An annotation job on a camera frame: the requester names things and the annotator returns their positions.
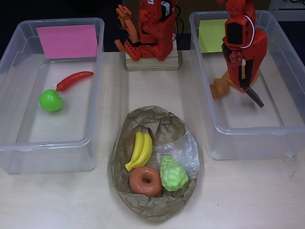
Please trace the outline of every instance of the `table surface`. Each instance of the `table surface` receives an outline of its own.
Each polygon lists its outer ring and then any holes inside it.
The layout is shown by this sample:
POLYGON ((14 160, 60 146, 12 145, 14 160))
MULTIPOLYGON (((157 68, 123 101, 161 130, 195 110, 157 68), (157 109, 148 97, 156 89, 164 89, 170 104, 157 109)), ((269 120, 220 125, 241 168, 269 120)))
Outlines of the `table surface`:
POLYGON ((197 93, 187 90, 192 86, 194 53, 179 55, 182 63, 177 72, 128 73, 122 53, 105 53, 97 167, 88 172, 20 175, 0 170, 0 228, 303 229, 305 154, 268 160, 212 159, 197 93), (109 168, 112 147, 127 112, 151 104, 187 122, 201 162, 193 196, 163 223, 147 222, 125 206, 112 185, 109 168))

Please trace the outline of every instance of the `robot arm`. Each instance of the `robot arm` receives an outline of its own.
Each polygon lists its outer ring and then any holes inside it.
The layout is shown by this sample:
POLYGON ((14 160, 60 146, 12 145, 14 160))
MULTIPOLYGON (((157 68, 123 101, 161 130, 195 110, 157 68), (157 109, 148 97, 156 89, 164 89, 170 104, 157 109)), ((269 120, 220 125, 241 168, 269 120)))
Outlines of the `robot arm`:
POLYGON ((263 107, 259 96, 250 88, 250 83, 267 53, 268 37, 263 31, 255 29, 256 14, 252 0, 227 0, 225 7, 230 18, 225 23, 222 50, 230 79, 263 107), (246 62, 245 77, 242 76, 243 60, 246 62))
POLYGON ((116 40, 117 47, 125 50, 134 61, 154 57, 164 61, 173 50, 176 2, 176 0, 140 0, 138 32, 131 22, 131 12, 127 7, 119 5, 117 9, 119 25, 127 25, 120 27, 128 32, 129 37, 124 46, 116 40))

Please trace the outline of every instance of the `pink sticky note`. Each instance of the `pink sticky note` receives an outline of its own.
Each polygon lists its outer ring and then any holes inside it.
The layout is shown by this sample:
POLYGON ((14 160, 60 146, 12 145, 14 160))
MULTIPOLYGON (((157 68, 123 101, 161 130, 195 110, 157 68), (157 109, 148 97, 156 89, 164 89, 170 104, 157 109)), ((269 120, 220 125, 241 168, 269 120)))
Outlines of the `pink sticky note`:
POLYGON ((78 58, 97 55, 94 25, 36 28, 46 58, 78 58))

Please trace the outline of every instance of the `plastic bin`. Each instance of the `plastic bin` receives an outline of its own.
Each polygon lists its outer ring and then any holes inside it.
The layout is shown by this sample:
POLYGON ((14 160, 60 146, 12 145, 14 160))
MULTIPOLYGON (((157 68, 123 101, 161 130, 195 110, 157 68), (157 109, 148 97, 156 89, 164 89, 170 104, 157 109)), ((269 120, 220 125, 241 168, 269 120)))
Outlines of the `plastic bin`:
POLYGON ((305 146, 305 67, 274 16, 257 11, 256 27, 268 34, 268 53, 252 88, 265 106, 259 108, 234 88, 213 99, 209 84, 227 70, 222 53, 201 53, 200 20, 227 19, 229 14, 194 12, 190 16, 191 49, 198 57, 198 90, 211 156, 215 159, 295 156, 305 146))
POLYGON ((96 128, 104 22, 98 18, 24 21, 0 62, 0 167, 8 173, 90 170, 96 164, 96 128), (46 59, 37 27, 93 24, 98 55, 46 59), (64 106, 48 113, 39 96, 72 73, 93 77, 61 93, 64 106))

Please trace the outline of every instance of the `toy fruit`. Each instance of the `toy fruit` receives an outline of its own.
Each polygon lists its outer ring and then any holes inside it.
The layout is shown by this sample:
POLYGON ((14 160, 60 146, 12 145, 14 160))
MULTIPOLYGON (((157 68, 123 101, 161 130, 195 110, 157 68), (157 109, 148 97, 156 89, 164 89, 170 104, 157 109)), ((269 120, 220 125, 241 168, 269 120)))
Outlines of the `toy fruit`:
POLYGON ((169 192, 181 189, 189 180, 185 169, 171 156, 162 158, 160 177, 162 186, 169 192))
POLYGON ((140 154, 139 154, 139 151, 140 151, 139 149, 141 148, 140 147, 141 140, 139 139, 138 141, 139 141, 139 143, 138 143, 139 146, 137 146, 137 138, 136 138, 135 146, 134 146, 134 147, 136 147, 136 149, 132 153, 132 154, 135 153, 135 156, 134 156, 134 158, 131 158, 131 161, 132 160, 135 160, 135 161, 130 164, 127 163, 125 165, 125 168, 127 169, 127 171, 132 171, 134 168, 146 165, 146 163, 149 161, 149 158, 152 155, 153 140, 152 140, 151 136, 149 134, 144 134, 144 144, 143 144, 143 149, 140 154))
POLYGON ((72 75, 69 75, 68 77, 66 77, 65 79, 63 79, 62 81, 60 81, 57 86, 56 86, 56 90, 58 92, 62 92, 64 90, 66 90, 68 87, 70 87, 72 84, 78 82, 79 80, 82 80, 86 77, 92 76, 94 75, 93 72, 79 72, 79 73, 74 73, 72 75))
POLYGON ((222 98, 229 92, 229 83, 224 79, 215 79, 210 88, 213 98, 222 98))
POLYGON ((40 106, 45 111, 58 111, 62 108, 63 102, 57 91, 49 89, 39 97, 40 106))
POLYGON ((144 147, 144 134, 142 132, 137 132, 135 134, 135 142, 132 152, 132 158, 130 159, 130 162, 125 164, 125 168, 128 171, 131 171, 131 165, 140 157, 143 147, 144 147))

